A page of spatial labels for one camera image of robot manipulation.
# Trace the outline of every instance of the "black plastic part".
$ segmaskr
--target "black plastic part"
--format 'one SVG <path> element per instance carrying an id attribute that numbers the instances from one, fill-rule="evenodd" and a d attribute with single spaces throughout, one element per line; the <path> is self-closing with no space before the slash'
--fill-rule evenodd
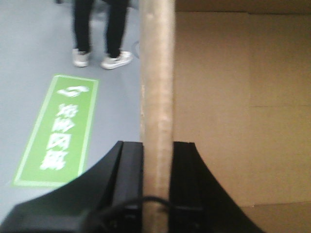
<path id="1" fill-rule="evenodd" d="M 110 206 L 123 142 L 82 176 L 37 199 L 16 205 L 1 233 L 80 232 L 90 211 Z"/>
<path id="2" fill-rule="evenodd" d="M 142 198 L 143 146 L 124 142 L 117 174 L 112 206 L 127 200 Z M 122 215 L 114 220 L 111 232 L 139 233 L 142 226 L 141 204 L 125 206 Z"/>
<path id="3" fill-rule="evenodd" d="M 194 143 L 177 142 L 174 144 L 174 150 L 178 151 L 178 157 L 184 156 L 188 158 L 191 156 L 191 166 L 193 166 L 195 171 L 195 180 L 198 184 L 199 196 L 205 212 L 205 222 L 209 225 L 205 232 L 264 233 L 244 214 L 233 199 L 221 187 L 200 157 Z M 180 172 L 186 173 L 179 173 L 179 175 L 182 176 L 193 175 L 193 173 L 189 172 L 189 169 L 184 169 Z"/>
<path id="4" fill-rule="evenodd" d="M 170 202 L 170 233 L 210 232 L 188 143 L 174 143 Z"/>

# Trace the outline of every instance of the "gray floor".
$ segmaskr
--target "gray floor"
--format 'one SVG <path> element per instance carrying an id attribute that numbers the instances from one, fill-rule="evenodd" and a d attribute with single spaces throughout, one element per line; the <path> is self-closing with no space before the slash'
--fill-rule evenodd
<path id="1" fill-rule="evenodd" d="M 13 187 L 12 180 L 54 74 L 100 80 L 87 168 L 116 141 L 139 141 L 138 55 L 128 66 L 100 68 L 107 5 L 99 0 L 92 18 L 91 64 L 75 68 L 71 7 L 70 0 L 0 1 L 0 222 L 15 204 L 51 191 Z M 137 54 L 138 40 L 139 13 L 129 8 L 123 49 Z"/>

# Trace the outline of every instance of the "cardboard wall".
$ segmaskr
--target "cardboard wall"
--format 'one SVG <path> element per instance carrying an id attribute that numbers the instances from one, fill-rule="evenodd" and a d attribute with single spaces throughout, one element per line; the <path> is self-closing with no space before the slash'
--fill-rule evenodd
<path id="1" fill-rule="evenodd" d="M 256 14 L 310 14 L 309 0 L 176 0 L 183 12 L 248 12 Z"/>
<path id="2" fill-rule="evenodd" d="M 240 206 L 311 201 L 311 16 L 177 13 L 174 141 Z"/>

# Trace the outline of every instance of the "white logo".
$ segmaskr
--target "white logo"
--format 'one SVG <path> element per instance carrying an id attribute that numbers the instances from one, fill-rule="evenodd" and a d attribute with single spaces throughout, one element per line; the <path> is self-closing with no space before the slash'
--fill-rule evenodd
<path id="1" fill-rule="evenodd" d="M 88 92 L 89 88 L 87 86 L 70 86 L 66 89 L 58 90 L 57 93 L 67 96 L 67 97 L 76 97 L 83 92 Z"/>

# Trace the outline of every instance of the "person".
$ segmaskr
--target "person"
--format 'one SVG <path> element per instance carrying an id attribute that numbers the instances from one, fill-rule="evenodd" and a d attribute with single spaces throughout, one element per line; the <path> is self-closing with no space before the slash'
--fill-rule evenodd
<path id="1" fill-rule="evenodd" d="M 76 46 L 72 51 L 73 64 L 86 67 L 91 53 L 89 21 L 94 0 L 75 0 L 73 8 L 73 30 Z M 101 66 L 104 69 L 115 69 L 129 64 L 131 52 L 120 49 L 125 31 L 127 6 L 129 0 L 111 0 L 106 29 L 106 57 Z"/>

